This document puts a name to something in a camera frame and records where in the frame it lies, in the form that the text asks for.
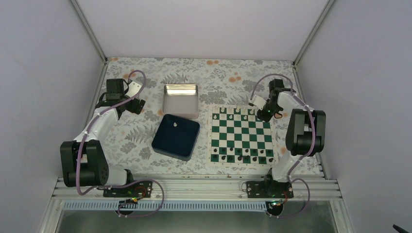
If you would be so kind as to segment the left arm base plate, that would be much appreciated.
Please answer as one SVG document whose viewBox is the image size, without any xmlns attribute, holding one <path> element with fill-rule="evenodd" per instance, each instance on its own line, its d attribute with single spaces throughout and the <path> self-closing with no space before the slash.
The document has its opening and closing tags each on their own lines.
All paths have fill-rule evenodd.
<svg viewBox="0 0 412 233">
<path fill-rule="evenodd" d="M 126 199 L 150 198 L 152 186 L 152 181 L 142 181 L 126 188 L 112 188 L 104 190 L 103 197 Z"/>
</svg>

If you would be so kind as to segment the blue square tray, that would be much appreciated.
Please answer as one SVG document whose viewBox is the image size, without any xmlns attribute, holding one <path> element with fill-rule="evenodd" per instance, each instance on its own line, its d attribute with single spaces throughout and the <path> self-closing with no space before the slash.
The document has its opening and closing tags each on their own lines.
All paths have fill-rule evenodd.
<svg viewBox="0 0 412 233">
<path fill-rule="evenodd" d="M 153 151 L 181 161 L 189 161 L 199 131 L 200 124 L 198 122 L 165 114 L 152 141 Z"/>
</svg>

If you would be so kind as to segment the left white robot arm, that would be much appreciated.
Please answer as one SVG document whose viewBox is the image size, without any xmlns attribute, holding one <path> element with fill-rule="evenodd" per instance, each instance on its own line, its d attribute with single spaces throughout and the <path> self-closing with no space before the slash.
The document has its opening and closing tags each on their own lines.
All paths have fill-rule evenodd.
<svg viewBox="0 0 412 233">
<path fill-rule="evenodd" d="M 132 80 L 108 79 L 95 106 L 93 117 L 73 140 L 63 142 L 60 156 L 63 180 L 67 187 L 116 186 L 124 197 L 135 191 L 129 171 L 110 167 L 102 143 L 123 112 L 140 114 L 145 101 L 137 98 L 142 85 Z"/>
</svg>

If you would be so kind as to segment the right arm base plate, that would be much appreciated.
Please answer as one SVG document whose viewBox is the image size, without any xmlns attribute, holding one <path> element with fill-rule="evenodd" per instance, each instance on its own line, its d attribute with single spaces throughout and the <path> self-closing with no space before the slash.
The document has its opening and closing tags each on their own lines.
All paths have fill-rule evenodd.
<svg viewBox="0 0 412 233">
<path fill-rule="evenodd" d="M 248 181 L 246 182 L 246 193 L 250 199 L 263 198 L 294 198 L 292 184 L 290 182 L 271 183 L 265 181 Z"/>
</svg>

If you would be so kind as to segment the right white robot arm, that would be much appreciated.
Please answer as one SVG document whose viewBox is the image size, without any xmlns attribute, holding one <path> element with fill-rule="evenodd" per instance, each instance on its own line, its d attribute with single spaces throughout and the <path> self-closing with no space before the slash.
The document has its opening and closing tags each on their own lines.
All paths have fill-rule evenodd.
<svg viewBox="0 0 412 233">
<path fill-rule="evenodd" d="M 281 193 L 281 184 L 293 183 L 291 173 L 304 158 L 312 157 L 324 149 L 326 113 L 309 107 L 293 88 L 286 88 L 281 79 L 269 82 L 269 96 L 266 100 L 254 95 L 249 104 L 258 107 L 257 118 L 265 122 L 269 122 L 281 111 L 290 115 L 285 137 L 287 153 L 270 169 L 263 185 L 264 194 L 274 198 Z"/>
</svg>

